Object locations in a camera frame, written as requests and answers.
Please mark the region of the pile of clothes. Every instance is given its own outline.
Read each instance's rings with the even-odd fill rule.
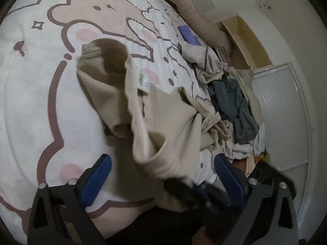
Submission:
[[[252,159],[254,168],[254,155],[264,150],[263,116],[251,88],[251,70],[236,71],[207,46],[186,43],[180,48],[196,65],[213,103],[190,96],[182,87],[170,94],[152,84],[140,88],[133,58],[113,39],[83,45],[77,70],[111,133],[132,141],[133,160],[153,179],[156,204],[171,211],[186,207],[165,191],[163,180],[182,178],[190,185],[206,180],[213,174],[210,152]]]
[[[198,80],[205,85],[215,111],[220,114],[227,139],[220,148],[231,160],[254,157],[265,150],[264,118],[252,89],[253,70],[235,70],[228,51],[189,43],[179,44],[182,56],[192,63]]]

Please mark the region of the bedsheet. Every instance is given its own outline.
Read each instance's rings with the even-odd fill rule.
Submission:
[[[178,52],[180,25],[164,0],[15,2],[0,26],[0,216],[21,244],[38,184],[78,178],[102,153],[112,171],[87,212],[105,238],[155,205],[151,180],[101,122],[76,65],[83,43],[114,38],[161,90],[210,98]]]

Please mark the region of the white tag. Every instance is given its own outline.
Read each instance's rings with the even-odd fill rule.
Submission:
[[[136,68],[136,86],[139,90],[146,93],[150,92],[150,76],[148,73],[145,73],[143,69]]]

